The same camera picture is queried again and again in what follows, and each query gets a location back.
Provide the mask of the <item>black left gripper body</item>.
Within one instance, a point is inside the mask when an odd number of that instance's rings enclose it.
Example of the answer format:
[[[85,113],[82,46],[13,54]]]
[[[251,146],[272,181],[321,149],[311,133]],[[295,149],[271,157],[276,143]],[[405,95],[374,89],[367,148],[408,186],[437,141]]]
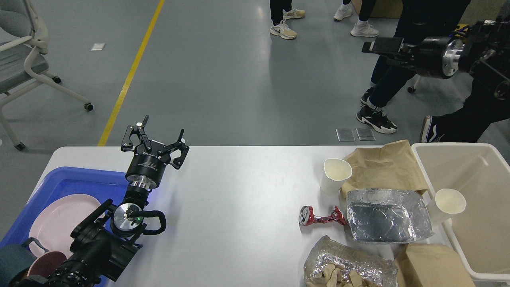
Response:
[[[147,151],[143,145],[134,149],[134,156],[126,172],[126,180],[134,182],[142,176],[149,178],[151,188],[160,186],[166,166],[171,162],[169,154],[158,155],[158,148]]]

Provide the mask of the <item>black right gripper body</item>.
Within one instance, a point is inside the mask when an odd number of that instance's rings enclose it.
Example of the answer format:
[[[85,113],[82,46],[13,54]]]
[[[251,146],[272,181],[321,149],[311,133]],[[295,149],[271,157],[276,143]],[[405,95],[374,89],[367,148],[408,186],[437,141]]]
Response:
[[[419,76],[449,79],[459,70],[464,47],[460,39],[427,37],[417,45],[404,43],[400,52]]]

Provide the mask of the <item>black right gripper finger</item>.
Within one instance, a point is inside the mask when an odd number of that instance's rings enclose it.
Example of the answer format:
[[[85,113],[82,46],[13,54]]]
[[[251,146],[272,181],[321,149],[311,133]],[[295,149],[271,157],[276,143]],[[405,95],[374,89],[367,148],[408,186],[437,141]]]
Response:
[[[381,37],[372,42],[364,42],[362,53],[398,54],[401,51],[404,38]]]

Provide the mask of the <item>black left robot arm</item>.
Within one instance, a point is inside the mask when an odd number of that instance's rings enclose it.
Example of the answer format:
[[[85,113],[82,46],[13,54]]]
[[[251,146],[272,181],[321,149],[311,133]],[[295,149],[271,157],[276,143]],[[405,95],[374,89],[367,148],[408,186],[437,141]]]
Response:
[[[190,148],[184,129],[170,145],[148,138],[144,130],[148,118],[128,125],[122,140],[121,151],[133,153],[122,202],[115,205],[108,199],[84,218],[70,234],[72,255],[52,267],[49,275],[29,275],[14,282],[14,287],[93,287],[101,276],[116,281],[142,248],[138,238],[166,230],[164,213],[146,210],[147,199],[160,186],[166,167],[180,169]]]

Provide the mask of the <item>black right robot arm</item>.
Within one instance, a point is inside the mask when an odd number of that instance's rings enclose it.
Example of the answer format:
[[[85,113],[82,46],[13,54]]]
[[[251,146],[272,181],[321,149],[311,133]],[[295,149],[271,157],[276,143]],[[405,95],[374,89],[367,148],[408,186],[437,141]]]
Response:
[[[383,37],[364,43],[362,52],[384,56],[423,77],[448,79],[465,72],[496,99],[509,98],[509,18],[479,21],[466,32],[427,37],[420,44]]]

